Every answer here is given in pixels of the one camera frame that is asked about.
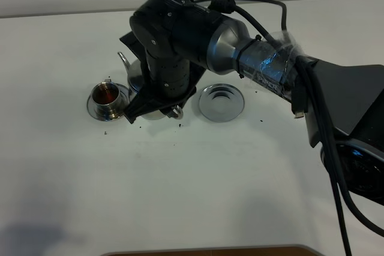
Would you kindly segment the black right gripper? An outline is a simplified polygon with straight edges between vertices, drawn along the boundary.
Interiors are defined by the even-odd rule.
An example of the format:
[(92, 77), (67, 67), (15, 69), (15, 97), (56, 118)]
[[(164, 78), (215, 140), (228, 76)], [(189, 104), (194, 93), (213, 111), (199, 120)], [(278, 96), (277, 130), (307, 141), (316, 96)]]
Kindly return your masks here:
[(139, 116), (157, 110), (169, 118), (182, 118), (182, 109), (196, 93), (196, 85), (206, 70), (180, 56), (151, 56), (132, 32), (119, 40), (140, 61), (144, 79), (140, 92), (124, 109), (126, 119), (132, 124)]

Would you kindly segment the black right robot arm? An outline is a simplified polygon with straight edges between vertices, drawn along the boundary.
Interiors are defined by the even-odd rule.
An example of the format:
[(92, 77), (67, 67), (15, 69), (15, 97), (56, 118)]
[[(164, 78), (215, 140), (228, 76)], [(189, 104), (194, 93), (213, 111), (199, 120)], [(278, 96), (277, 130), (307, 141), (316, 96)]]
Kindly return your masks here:
[(303, 65), (319, 81), (347, 189), (383, 203), (383, 67), (343, 67), (305, 56), (286, 30), (275, 37), (245, 14), (259, 32), (251, 37), (243, 22), (230, 17), (236, 0), (209, 3), (147, 0), (131, 16), (131, 31), (121, 42), (140, 61), (143, 85), (124, 110), (128, 121), (182, 107), (205, 71), (236, 72), (304, 115), (315, 146), (320, 134), (314, 101), (297, 70)]

